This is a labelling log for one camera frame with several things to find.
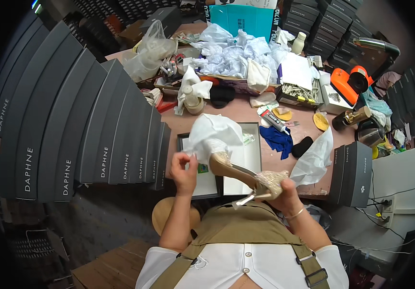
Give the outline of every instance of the plastic bottle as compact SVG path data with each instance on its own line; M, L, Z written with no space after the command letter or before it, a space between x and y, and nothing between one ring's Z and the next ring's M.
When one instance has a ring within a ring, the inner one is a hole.
M194 116L201 114L204 111L204 101L193 95L191 85L184 86L182 91L185 94L184 104L187 111Z
M301 54L303 46L305 44L305 38L307 38L307 35L303 32L299 32L297 34L297 38L294 39L294 43L292 43L291 52L294 54Z

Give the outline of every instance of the high heel shoe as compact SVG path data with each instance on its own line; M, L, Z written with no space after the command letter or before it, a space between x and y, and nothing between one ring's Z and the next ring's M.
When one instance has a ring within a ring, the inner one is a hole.
M253 190L247 198L238 201L238 205L243 205L256 198L276 199L282 192L281 181L288 177L288 171L255 173L245 167L233 164L226 152L212 153L209 158L209 166L214 175L235 178Z

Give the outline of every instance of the apron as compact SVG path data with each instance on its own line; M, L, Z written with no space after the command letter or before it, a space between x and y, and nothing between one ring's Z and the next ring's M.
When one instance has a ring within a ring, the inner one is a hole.
M289 232L268 205L249 202L238 210L234 210L231 204L212 208L194 232L191 244L177 255L151 289L173 289L189 267L196 263L196 257L204 246L218 243L291 245L307 286L329 289L326 270L320 267L315 253L298 236Z

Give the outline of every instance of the wooden stool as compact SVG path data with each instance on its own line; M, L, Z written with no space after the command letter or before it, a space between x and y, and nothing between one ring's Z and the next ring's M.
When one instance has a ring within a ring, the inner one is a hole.
M153 208L153 213L151 216L153 228L155 229L156 233L161 236L164 226L166 225L167 219L169 218L170 210L172 209L172 205L174 204L175 197L167 197L165 199L160 200L156 206ZM193 206L190 208L190 230L196 228L198 224L201 222L201 217L199 216L199 212ZM188 242L191 242L193 238L191 238L191 234L188 234Z

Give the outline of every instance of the workbench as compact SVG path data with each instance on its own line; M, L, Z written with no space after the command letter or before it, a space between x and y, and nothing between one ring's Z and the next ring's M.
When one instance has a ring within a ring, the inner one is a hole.
M206 27L205 23L195 24L182 24L177 31L192 31L193 33L200 33ZM122 63L122 55L128 50L120 51L106 57L107 60L117 58ZM314 111L307 108L302 108L293 105L286 105L292 110L291 122L297 121L299 125L291 127L291 136L294 144L297 144L303 140L304 137L310 136L314 141L320 136L323 131L319 130L313 123ZM235 99L227 104L222 109L215 109L211 106L210 102L204 108L204 113L208 114L221 114L224 117L228 117L236 122L258 122L260 125L260 117L257 115L257 108L251 108L249 104L249 95L237 94ZM336 115L328 114L327 118L331 124L331 120ZM191 130L197 116L192 116L187 110L183 113L183 116L174 114L172 109L163 112L161 114L161 121L169 125L172 130L170 135L169 152L167 157L166 171L170 171L170 161L172 155L177 151L177 135L188 133ZM334 139L334 147L331 149L331 160L333 159L334 149L340 147L343 144L350 144L354 142L355 128L348 127L342 132L337 132L332 128L332 136ZM292 168L297 162L297 159L289 154L287 159L281 160L281 152L277 153L272 151L265 139L260 137L262 148L262 169L264 171L283 171L287 170L291 173ZM300 197L325 199L329 193L332 178L332 165L327 167L327 172L323 178L316 184L301 185L297 188Z

